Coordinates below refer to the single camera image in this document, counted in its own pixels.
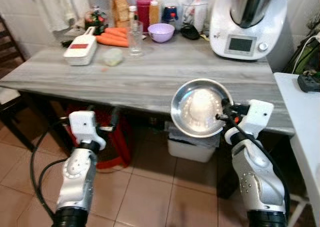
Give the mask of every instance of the jar lid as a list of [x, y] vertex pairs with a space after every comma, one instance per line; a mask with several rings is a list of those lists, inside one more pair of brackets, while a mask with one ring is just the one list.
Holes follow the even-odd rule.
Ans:
[[149, 6], [152, 0], [136, 0], [138, 6]]
[[150, 5], [152, 5], [152, 6], [158, 6], [158, 1], [152, 0], [152, 1], [150, 2]]
[[135, 5], [129, 6], [129, 11], [130, 12], [136, 12], [137, 11], [137, 6], [135, 6]]

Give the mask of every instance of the red label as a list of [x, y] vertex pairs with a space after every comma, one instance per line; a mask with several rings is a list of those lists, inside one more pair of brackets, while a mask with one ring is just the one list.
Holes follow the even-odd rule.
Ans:
[[87, 43], [74, 43], [70, 46], [70, 49], [85, 49], [88, 47]]

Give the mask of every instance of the table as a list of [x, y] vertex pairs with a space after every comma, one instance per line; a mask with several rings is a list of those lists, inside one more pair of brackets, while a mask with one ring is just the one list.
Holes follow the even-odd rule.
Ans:
[[[273, 103], [274, 111], [266, 130], [294, 134], [265, 58], [259, 61], [221, 58], [214, 54], [208, 41], [176, 35], [162, 44], [145, 39], [141, 57], [130, 57], [128, 49], [122, 48], [124, 62], [106, 67], [103, 55], [110, 48], [99, 45], [88, 66], [69, 66], [63, 58], [65, 49], [48, 48], [2, 78], [0, 87], [19, 90], [43, 122], [53, 124], [58, 117], [48, 100], [54, 98], [121, 106], [169, 118], [172, 97], [182, 84], [196, 78], [210, 78], [224, 85], [237, 103], [251, 99]], [[52, 136], [71, 151], [72, 141], [61, 124], [55, 126]]]
[[290, 144], [304, 178], [316, 226], [319, 226], [320, 93], [303, 92], [297, 74], [275, 73], [274, 77], [295, 128]]

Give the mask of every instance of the wooden chair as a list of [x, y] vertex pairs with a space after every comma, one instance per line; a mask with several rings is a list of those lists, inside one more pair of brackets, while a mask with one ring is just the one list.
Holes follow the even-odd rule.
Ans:
[[[5, 20], [0, 16], [0, 78], [25, 61]], [[33, 151], [34, 145], [15, 125], [19, 123], [15, 115], [26, 107], [27, 104], [16, 90], [0, 88], [0, 120], [30, 151]]]

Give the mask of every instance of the small container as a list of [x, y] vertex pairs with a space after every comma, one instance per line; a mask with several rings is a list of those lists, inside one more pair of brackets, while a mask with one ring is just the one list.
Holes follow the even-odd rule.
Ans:
[[149, 24], [159, 23], [159, 3], [156, 0], [151, 1], [149, 9]]
[[176, 13], [171, 13], [170, 14], [171, 19], [169, 20], [169, 25], [173, 26], [174, 29], [176, 29], [177, 23], [176, 23]]
[[216, 147], [206, 148], [201, 145], [194, 145], [168, 139], [168, 151], [170, 155], [202, 163], [208, 162], [214, 154]]
[[95, 6], [93, 10], [85, 13], [84, 28], [95, 27], [94, 35], [101, 35], [105, 28], [108, 27], [108, 19], [105, 12], [101, 11], [99, 7]]
[[172, 38], [175, 28], [167, 23], [156, 23], [148, 27], [150, 37], [158, 43], [163, 43]]
[[132, 26], [133, 21], [136, 21], [136, 15], [137, 15], [137, 6], [131, 5], [129, 6], [129, 21], [130, 21], [130, 26]]
[[123, 52], [119, 48], [112, 48], [103, 54], [103, 60], [107, 66], [116, 66], [124, 59]]
[[96, 49], [97, 40], [93, 36], [95, 27], [89, 27], [83, 35], [76, 37], [63, 57], [71, 66], [86, 66], [92, 60]]
[[149, 9], [152, 0], [137, 0], [138, 18], [143, 23], [143, 32], [148, 32], [149, 27]]
[[171, 20], [171, 14], [175, 13], [175, 20], [178, 20], [177, 15], [177, 6], [171, 5], [171, 6], [165, 6], [163, 10], [163, 16], [162, 20], [164, 23], [168, 24], [168, 22]]

